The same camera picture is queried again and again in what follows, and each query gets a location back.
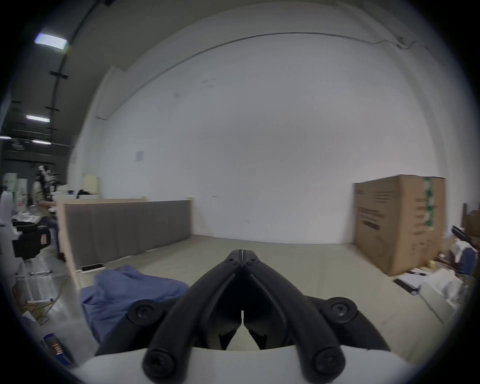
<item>paper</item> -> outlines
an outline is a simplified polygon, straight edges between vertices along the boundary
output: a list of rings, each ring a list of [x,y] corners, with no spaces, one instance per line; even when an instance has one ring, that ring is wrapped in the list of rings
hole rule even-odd
[[[419,288],[420,285],[425,281],[425,278],[431,275],[430,272],[424,271],[420,268],[413,268],[409,272],[413,273],[404,273],[400,275],[398,278],[402,280],[404,283],[412,286],[413,288]]]

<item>screw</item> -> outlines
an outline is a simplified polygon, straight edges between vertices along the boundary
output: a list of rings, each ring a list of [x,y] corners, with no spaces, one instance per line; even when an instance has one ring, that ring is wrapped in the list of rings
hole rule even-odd
[[[327,347],[318,352],[313,358],[313,368],[319,374],[334,375],[343,371],[345,357],[338,348]]]
[[[348,313],[348,306],[344,303],[335,303],[331,309],[337,316],[345,316]]]
[[[137,308],[137,311],[135,313],[138,317],[141,317],[143,319],[153,313],[153,308],[150,305],[141,305]]]
[[[148,374],[157,378],[166,378],[175,371],[175,361],[169,353],[161,350],[152,350],[145,357],[145,368]]]

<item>cardboard box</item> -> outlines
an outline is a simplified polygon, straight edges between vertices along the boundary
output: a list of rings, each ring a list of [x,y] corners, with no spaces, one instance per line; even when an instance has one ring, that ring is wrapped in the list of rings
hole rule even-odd
[[[480,211],[467,213],[467,205],[463,204],[463,207],[462,225],[465,228],[465,233],[470,237],[480,237]]]
[[[445,179],[398,175],[355,184],[355,244],[389,276],[442,248]]]

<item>person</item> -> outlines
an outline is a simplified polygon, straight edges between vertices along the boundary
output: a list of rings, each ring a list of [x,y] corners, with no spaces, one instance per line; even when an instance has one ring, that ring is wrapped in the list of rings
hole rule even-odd
[[[38,172],[36,174],[36,180],[33,183],[32,187],[32,199],[33,205],[36,206],[36,211],[39,216],[42,218],[39,221],[39,225],[44,225],[48,229],[52,229],[55,234],[55,242],[57,245],[57,257],[63,259],[60,253],[59,247],[59,227],[57,220],[49,212],[50,207],[54,207],[57,204],[53,201],[47,200],[47,183],[48,183],[48,173],[45,169],[40,166],[38,167]]]

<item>cable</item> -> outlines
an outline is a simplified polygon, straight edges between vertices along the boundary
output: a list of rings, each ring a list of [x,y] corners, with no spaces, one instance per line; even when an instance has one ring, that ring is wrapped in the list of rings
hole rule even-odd
[[[58,295],[57,297],[51,302],[51,303],[46,303],[46,304],[41,304],[41,305],[38,305],[36,303],[34,304],[26,304],[24,305],[23,309],[26,310],[26,311],[29,311],[32,316],[35,318],[35,320],[37,320],[37,322],[40,324],[40,325],[43,325],[47,322],[47,320],[43,321],[44,318],[45,318],[45,315],[48,313],[48,311],[50,311],[53,307],[53,305],[57,302],[57,300],[60,298],[60,295],[61,293],[63,292],[63,288],[65,287],[65,283],[67,282],[67,280],[70,278],[70,276],[67,276],[63,281],[62,283],[60,284],[60,287],[59,287],[59,292],[58,292]],[[35,311],[38,311],[39,309],[41,308],[45,308],[45,307],[49,307],[42,315],[38,314],[38,315],[34,315],[34,312]]]
[[[184,58],[183,60],[180,60],[178,62],[176,62],[175,64],[172,64],[170,65],[168,68],[164,69],[162,72],[156,74],[154,77],[152,77],[151,79],[149,79],[148,81],[146,81],[145,83],[143,83],[141,86],[139,86],[137,89],[135,89],[127,99],[123,100],[121,104],[119,104],[117,106],[117,108],[115,108],[115,110],[111,113],[111,115],[113,115],[115,112],[117,112],[122,106],[123,104],[125,104],[127,102],[127,100],[129,98],[131,98],[133,95],[135,95],[136,93],[140,92],[147,84],[149,84],[150,82],[152,82],[153,80],[157,79],[158,77],[162,76],[163,74],[167,73],[168,71],[172,70],[173,68],[179,66],[180,64],[183,64],[184,62],[190,60],[190,59],[193,59],[194,57],[197,57],[203,53],[206,53],[208,51],[211,51],[213,49],[216,49],[216,48],[220,48],[220,47],[223,47],[223,46],[226,46],[228,44],[233,44],[233,43],[238,43],[239,41],[243,41],[243,40],[249,40],[249,39],[254,39],[254,38],[258,38],[258,37],[265,37],[265,36],[278,36],[278,35],[318,35],[318,36],[330,36],[330,37],[339,37],[339,38],[344,38],[344,39],[348,39],[348,40],[354,40],[354,41],[358,41],[360,43],[364,43],[364,44],[370,44],[370,45],[377,45],[377,44],[380,44],[380,43],[384,43],[384,42],[387,42],[387,43],[390,43],[390,44],[393,44],[395,45],[397,48],[401,49],[401,50],[407,50],[407,49],[410,49],[412,47],[412,45],[414,43],[417,43],[417,40],[414,40],[408,47],[402,47],[401,45],[399,45],[398,43],[395,43],[393,41],[390,41],[390,40],[380,40],[380,41],[377,41],[377,42],[372,42],[372,41],[368,41],[368,40],[363,40],[363,39],[359,39],[359,38],[356,38],[356,37],[352,37],[352,36],[345,36],[345,35],[337,35],[337,34],[333,34],[333,33],[324,33],[324,32],[274,32],[274,33],[264,33],[264,34],[260,34],[260,35],[253,35],[253,36],[247,36],[247,37],[240,37],[238,39],[234,39],[234,40],[231,40],[231,41],[227,41],[225,43],[221,43],[221,44],[217,44],[217,45],[214,45],[210,48],[206,48],[204,50],[201,50],[200,52],[197,52],[197,53],[194,53],[193,55],[187,57],[187,58]],[[99,120],[107,120],[107,119],[103,119],[101,117],[96,117],[97,119]]]
[[[90,14],[95,10],[95,8],[101,3],[100,0],[96,0],[93,5],[88,9],[86,14],[83,16],[82,20],[79,22],[77,25],[76,29],[74,30],[72,37],[70,38],[70,41],[68,42],[68,47],[65,50],[65,53],[63,54],[63,57],[60,62],[60,66],[57,70],[58,73],[62,73],[63,67],[65,66],[65,62],[67,61],[67,57],[70,51],[70,47],[72,46],[73,42],[77,38],[77,35],[80,31],[80,29],[83,27],[85,24],[85,21],[87,18],[90,16]],[[53,128],[53,121],[54,121],[54,111],[55,111],[55,105],[57,101],[57,92],[58,92],[58,87],[60,85],[60,76],[57,76],[55,79],[55,83],[53,85],[53,92],[52,92],[52,99],[51,99],[51,110],[50,110],[50,126]],[[50,141],[53,141],[53,132],[50,133]]]
[[[390,41],[390,40],[380,40],[380,41],[377,41],[376,43],[372,43],[372,45],[380,44],[380,43],[383,43],[383,42],[387,42],[387,43],[393,44],[393,45],[395,45],[397,48],[400,48],[400,49],[403,49],[403,50],[410,49],[412,45],[414,45],[415,43],[418,43],[417,40],[413,40],[408,47],[402,47],[400,44],[394,43],[393,41]]]

